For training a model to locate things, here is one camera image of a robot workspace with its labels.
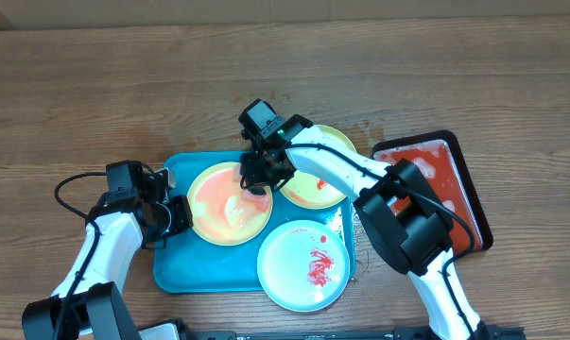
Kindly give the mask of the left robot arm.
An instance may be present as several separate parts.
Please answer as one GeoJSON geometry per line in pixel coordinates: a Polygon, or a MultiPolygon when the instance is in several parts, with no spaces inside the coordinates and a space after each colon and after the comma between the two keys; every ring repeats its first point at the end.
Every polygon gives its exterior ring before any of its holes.
{"type": "Polygon", "coordinates": [[[159,249],[193,225],[188,201],[170,195],[167,167],[140,161],[107,165],[108,190],[85,213],[86,237],[63,282],[50,297],[29,303],[22,315],[27,339],[182,340],[193,338],[179,319],[139,328],[122,297],[130,263],[140,249],[159,249]]]}

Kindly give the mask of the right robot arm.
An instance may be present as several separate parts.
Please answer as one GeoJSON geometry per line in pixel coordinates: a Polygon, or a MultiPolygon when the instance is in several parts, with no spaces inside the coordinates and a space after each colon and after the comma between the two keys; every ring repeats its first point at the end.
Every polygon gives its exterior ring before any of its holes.
{"type": "Polygon", "coordinates": [[[486,325],[466,298],[454,268],[475,238],[453,250],[455,225],[469,225],[438,199],[419,167],[387,165],[337,143],[309,119],[278,115],[256,99],[238,117],[251,150],[240,158],[240,186],[254,195],[280,190],[298,172],[323,179],[347,196],[373,249],[413,282],[440,339],[486,339],[486,325]]]}

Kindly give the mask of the yellow plate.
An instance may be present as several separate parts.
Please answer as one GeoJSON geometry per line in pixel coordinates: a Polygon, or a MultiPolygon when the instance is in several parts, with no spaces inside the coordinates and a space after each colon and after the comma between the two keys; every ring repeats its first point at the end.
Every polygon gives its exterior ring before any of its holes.
{"type": "Polygon", "coordinates": [[[257,236],[272,213],[270,190],[254,195],[240,187],[240,164],[227,161],[210,166],[192,182],[187,198],[193,230],[218,246],[237,246],[257,236]]]}

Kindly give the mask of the pink and black sponge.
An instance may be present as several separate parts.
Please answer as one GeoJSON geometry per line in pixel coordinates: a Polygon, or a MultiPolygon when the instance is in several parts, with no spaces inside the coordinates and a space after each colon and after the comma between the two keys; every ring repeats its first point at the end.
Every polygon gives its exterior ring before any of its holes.
{"type": "Polygon", "coordinates": [[[260,186],[251,186],[248,188],[248,191],[255,196],[264,196],[267,193],[266,190],[260,186]]]}

